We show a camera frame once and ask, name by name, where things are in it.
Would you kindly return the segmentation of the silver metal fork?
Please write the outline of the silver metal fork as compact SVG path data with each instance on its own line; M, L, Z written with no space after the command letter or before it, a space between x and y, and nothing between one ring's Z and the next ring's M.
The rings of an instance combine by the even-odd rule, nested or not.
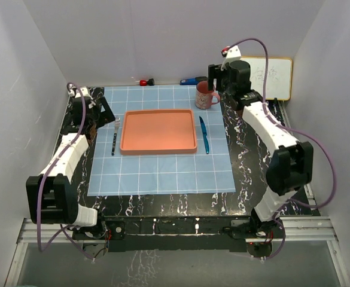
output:
M115 155L115 147L116 147L116 142L117 142L117 133L118 129L120 127L120 118L116 118L114 121L114 134L113 134L113 140L112 140L112 150L111 150L111 155Z

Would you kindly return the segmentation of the pink floral mug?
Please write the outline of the pink floral mug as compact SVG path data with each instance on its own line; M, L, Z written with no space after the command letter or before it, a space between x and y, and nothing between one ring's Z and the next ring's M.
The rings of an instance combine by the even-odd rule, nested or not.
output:
M195 105L197 108L205 110L212 105L220 103L220 96L215 92L214 85L211 88L208 86L208 81L204 80L196 86Z

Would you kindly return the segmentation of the orange plastic tray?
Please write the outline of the orange plastic tray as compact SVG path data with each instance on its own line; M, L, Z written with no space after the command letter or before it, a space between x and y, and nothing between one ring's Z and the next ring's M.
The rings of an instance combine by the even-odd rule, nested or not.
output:
M122 155L194 154L196 125L190 109L144 109L124 114Z

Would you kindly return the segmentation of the blue patterned knife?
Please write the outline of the blue patterned knife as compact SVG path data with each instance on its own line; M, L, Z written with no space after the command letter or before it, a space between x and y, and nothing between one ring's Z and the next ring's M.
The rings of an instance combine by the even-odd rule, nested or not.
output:
M201 129L202 129L202 135L203 135L203 142L204 142L204 146L205 146L205 152L206 152L206 154L209 154L210 147L209 147L209 142L208 142L208 138L207 138L206 125L205 125L205 122L204 122L202 117L199 117L199 121L200 121L200 126L201 126Z

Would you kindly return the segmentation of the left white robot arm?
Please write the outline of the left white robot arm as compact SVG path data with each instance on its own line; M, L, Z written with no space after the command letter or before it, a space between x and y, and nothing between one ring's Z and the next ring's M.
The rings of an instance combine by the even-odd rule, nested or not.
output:
M79 204L72 177L98 128L113 121L115 116L104 96L74 96L53 158L38 176L30 176L26 181L33 223L70 225L95 239L105 235L107 224L101 220L100 212Z

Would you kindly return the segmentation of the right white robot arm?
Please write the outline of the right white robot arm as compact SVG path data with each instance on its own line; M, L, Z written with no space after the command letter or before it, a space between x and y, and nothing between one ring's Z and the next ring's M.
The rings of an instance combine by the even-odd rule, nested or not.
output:
M314 148L300 142L271 114L259 92L251 88L248 62L234 60L224 65L208 66L208 88L228 98L232 108L242 114L270 152L266 171L267 189L253 208L247 222L226 227L227 233L264 237L277 226L281 209L298 190L310 183Z

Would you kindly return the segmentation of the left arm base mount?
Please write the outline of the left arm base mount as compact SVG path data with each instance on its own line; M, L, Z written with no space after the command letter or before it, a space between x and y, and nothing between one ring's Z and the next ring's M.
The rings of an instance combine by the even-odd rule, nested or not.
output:
M75 240L123 240L126 224L119 220L108 220L102 214L98 215L96 225L92 227L71 227Z

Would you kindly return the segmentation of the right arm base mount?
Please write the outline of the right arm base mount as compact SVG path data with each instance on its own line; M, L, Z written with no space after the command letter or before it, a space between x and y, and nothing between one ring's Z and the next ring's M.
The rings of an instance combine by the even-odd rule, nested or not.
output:
M282 230L274 221L256 223L250 219L234 219L221 229L233 239L281 239Z

